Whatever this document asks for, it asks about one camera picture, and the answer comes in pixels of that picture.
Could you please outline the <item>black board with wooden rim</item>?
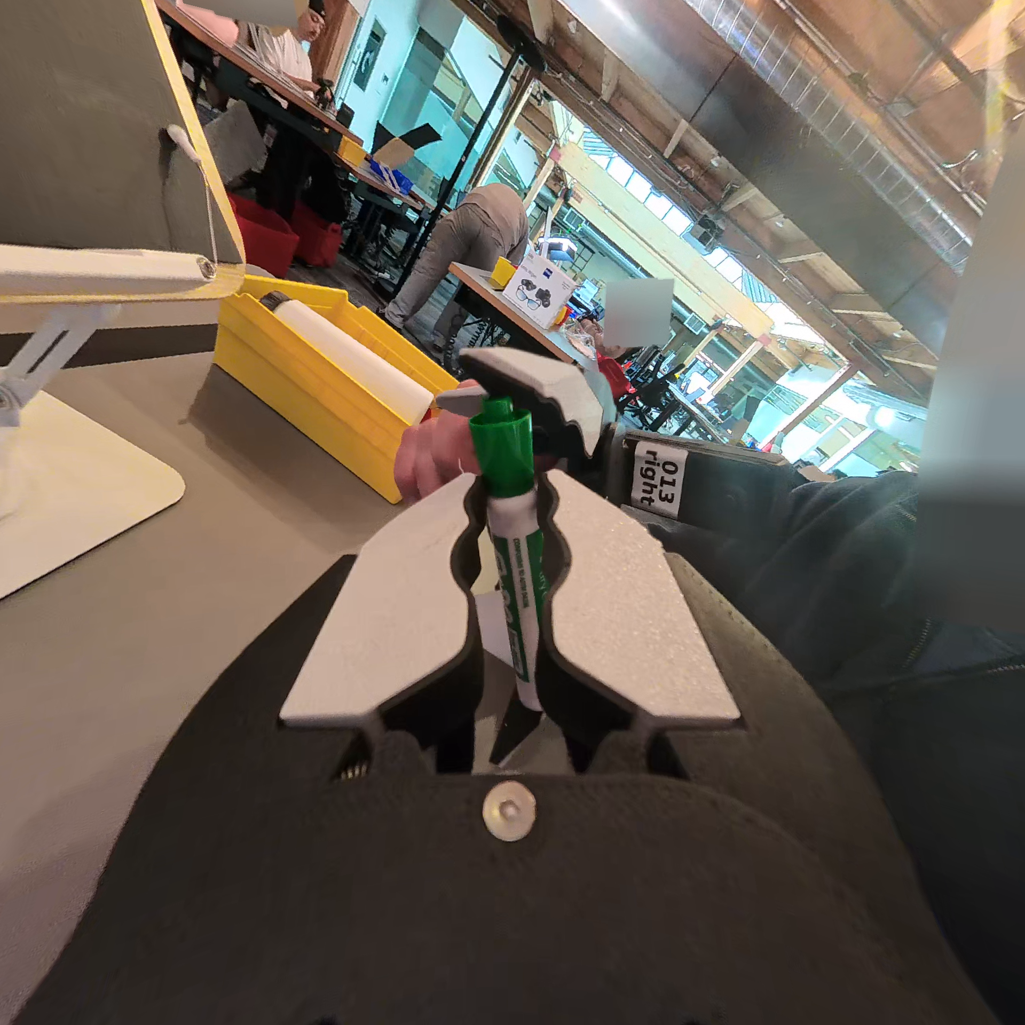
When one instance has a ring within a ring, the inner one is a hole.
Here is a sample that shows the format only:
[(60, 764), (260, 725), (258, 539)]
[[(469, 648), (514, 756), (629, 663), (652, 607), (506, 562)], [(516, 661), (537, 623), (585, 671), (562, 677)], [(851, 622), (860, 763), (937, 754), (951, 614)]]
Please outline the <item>black board with wooden rim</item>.
[(1, 3), (2, 333), (206, 323), (245, 253), (155, 2)]

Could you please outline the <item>white roll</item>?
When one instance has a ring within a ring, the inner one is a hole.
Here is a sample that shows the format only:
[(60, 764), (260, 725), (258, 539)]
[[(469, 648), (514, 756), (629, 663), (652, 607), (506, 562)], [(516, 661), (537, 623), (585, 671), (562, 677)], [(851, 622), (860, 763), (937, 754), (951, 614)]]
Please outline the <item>white roll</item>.
[(429, 389), (325, 317), (280, 291), (265, 294), (260, 302), (312, 348), (338, 366), (362, 388), (373, 393), (409, 425), (420, 423), (428, 413), (433, 401)]

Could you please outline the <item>red bin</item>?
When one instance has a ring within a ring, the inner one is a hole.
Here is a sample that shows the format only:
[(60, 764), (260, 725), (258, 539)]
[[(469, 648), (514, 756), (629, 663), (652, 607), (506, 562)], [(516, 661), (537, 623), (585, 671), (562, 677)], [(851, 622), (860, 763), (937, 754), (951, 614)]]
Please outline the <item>red bin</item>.
[(287, 220), (254, 200), (236, 194), (228, 194), (227, 198), (242, 235), (246, 263), (259, 266), (266, 277), (286, 278), (298, 250), (299, 236)]
[(334, 266), (343, 241), (342, 225), (329, 222), (297, 200), (290, 227), (297, 237), (295, 260), (308, 266)]

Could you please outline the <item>wooden table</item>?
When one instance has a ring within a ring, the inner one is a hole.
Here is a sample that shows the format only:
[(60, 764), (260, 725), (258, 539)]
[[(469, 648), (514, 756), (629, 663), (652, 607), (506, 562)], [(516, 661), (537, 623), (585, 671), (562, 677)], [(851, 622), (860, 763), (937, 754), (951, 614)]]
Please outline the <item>wooden table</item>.
[(575, 364), (584, 371), (596, 371), (596, 357), (580, 352), (556, 330), (545, 330), (515, 308), (502, 292), (492, 287), (490, 273), (464, 263), (451, 263), (449, 271), (459, 282), (456, 298), (471, 314), (508, 335), (512, 348), (525, 352), (544, 350), (557, 360)]

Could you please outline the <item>green dry erase marker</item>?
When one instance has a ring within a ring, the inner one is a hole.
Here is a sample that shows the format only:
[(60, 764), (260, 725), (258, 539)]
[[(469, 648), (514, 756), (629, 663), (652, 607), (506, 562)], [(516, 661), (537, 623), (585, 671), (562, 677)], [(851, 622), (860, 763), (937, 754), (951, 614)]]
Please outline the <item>green dry erase marker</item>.
[(470, 418), (471, 446), (487, 494), (488, 531), (498, 582), (519, 702), (540, 713), (537, 653), (540, 619), (548, 584), (543, 571), (545, 541), (539, 523), (539, 496), (531, 414), (512, 399), (485, 399)]

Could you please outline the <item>yellow bin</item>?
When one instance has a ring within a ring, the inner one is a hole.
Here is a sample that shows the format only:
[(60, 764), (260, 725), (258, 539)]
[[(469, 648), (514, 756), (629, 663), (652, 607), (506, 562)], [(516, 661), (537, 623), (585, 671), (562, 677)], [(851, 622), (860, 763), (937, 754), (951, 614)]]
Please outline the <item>yellow bin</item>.
[(301, 301), (429, 389), (433, 401), (424, 417), (436, 409), (439, 393), (456, 388), (456, 379), (370, 308), (354, 304), (339, 289), (248, 274), (240, 292), (220, 306), (215, 365), (397, 504), (400, 492), (393, 465), (404, 430), (415, 425), (393, 413), (262, 306), (260, 300), (272, 291)]

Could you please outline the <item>long desk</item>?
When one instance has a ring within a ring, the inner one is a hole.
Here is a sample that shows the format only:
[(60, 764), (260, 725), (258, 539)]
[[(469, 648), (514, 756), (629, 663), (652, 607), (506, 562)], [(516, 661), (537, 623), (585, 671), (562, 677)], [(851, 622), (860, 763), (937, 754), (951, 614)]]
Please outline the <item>long desk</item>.
[(286, 76), (279, 75), (259, 54), (242, 42), (227, 45), (201, 22), (174, 2), (157, 2), (175, 58), (193, 67), (197, 96), (202, 78), (207, 78), (228, 97), (262, 112), (275, 125), (269, 165), (257, 187), (261, 205), (289, 219), (308, 182), (314, 153), (322, 153), (335, 178), (350, 191), (359, 186), (360, 196), (377, 197), (384, 208), (407, 208), (423, 225), (435, 204), (414, 188), (403, 194), (396, 186), (374, 174), (362, 139), (331, 112), (318, 107), (312, 96)]

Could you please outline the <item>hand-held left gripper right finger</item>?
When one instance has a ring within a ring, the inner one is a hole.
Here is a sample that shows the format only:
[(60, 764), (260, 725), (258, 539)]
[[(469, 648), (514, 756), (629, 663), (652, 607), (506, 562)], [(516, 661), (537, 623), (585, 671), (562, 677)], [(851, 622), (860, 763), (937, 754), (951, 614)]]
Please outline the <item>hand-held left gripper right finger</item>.
[(740, 710), (660, 543), (567, 471), (545, 475), (549, 652), (567, 673), (660, 727), (728, 728)]

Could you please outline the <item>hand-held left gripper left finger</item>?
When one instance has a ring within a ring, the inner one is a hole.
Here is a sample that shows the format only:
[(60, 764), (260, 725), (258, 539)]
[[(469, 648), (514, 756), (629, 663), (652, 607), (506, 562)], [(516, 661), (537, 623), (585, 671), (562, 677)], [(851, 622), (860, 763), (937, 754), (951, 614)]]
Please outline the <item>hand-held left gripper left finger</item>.
[(484, 683), (471, 594), (481, 483), (461, 475), (365, 543), (284, 701), (283, 724), (452, 733), (471, 723)]

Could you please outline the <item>white printed box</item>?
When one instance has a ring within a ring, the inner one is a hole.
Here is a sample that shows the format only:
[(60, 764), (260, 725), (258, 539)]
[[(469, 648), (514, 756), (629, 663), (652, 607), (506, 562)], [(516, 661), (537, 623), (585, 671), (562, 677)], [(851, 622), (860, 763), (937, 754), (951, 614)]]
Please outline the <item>white printed box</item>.
[(548, 258), (528, 249), (503, 290), (519, 314), (541, 330), (550, 330), (578, 283)]

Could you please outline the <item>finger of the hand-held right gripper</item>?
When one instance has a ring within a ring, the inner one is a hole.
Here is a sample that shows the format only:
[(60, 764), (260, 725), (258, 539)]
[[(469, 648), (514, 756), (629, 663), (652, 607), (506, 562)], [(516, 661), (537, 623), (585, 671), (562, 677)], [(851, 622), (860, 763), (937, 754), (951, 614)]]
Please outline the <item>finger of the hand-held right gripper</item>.
[(459, 356), (477, 383), (443, 391), (437, 407), (463, 417), (485, 399), (508, 398), (532, 416), (535, 444), (568, 468), (597, 468), (613, 438), (613, 397), (597, 370), (516, 348), (469, 348)]

